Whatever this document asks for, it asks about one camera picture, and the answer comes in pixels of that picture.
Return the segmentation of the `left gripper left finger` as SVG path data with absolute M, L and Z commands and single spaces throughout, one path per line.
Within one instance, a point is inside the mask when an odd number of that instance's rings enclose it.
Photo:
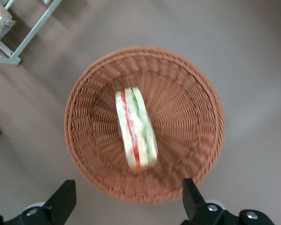
M 0 215 L 0 225 L 63 225 L 75 206 L 76 182 L 66 180 L 43 206 L 29 207 L 9 221 Z

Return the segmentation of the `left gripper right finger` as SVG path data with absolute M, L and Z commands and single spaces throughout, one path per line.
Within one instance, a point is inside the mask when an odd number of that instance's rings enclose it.
M 183 225 L 272 225 L 273 221 L 258 210 L 242 210 L 238 216 L 216 203 L 204 200 L 191 178 L 183 179 L 182 201 L 188 219 Z

